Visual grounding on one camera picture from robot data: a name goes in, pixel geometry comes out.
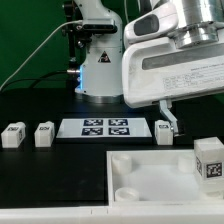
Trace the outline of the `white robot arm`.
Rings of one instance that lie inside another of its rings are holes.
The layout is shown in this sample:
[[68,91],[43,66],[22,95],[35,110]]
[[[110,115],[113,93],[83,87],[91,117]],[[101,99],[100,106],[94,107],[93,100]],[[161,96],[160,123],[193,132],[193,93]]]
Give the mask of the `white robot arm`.
[[74,2],[93,35],[76,89],[87,99],[157,104],[178,136],[174,101],[224,91],[224,0],[138,0],[141,16],[124,28],[101,0]]

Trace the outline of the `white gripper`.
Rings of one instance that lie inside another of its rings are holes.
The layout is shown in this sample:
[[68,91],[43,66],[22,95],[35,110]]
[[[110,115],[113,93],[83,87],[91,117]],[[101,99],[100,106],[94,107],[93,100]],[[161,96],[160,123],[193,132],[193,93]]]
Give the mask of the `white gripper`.
[[127,48],[122,61],[126,104],[138,108],[159,101],[160,113],[173,135],[183,135],[184,126],[171,112],[170,100],[224,91],[224,33],[218,37],[214,43],[184,49],[178,49],[168,37]]

